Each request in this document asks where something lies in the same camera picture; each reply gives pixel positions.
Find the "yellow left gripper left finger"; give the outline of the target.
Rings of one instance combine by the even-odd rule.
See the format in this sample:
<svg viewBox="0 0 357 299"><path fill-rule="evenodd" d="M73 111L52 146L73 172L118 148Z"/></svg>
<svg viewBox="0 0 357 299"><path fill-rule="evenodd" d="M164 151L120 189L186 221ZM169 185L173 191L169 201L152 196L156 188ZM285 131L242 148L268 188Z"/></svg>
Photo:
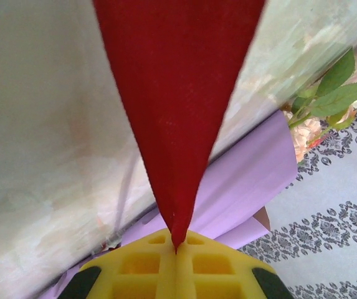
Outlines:
<svg viewBox="0 0 357 299"><path fill-rule="evenodd" d="M59 298L174 298L174 246L168 229L85 263Z"/></svg>

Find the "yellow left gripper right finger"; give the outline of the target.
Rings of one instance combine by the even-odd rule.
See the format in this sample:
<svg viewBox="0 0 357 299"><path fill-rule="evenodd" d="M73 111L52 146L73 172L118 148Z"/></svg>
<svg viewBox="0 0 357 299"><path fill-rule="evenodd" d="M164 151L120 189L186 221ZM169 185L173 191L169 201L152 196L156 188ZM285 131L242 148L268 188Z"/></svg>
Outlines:
<svg viewBox="0 0 357 299"><path fill-rule="evenodd" d="M176 298L291 298L267 263L189 231L176 255Z"/></svg>

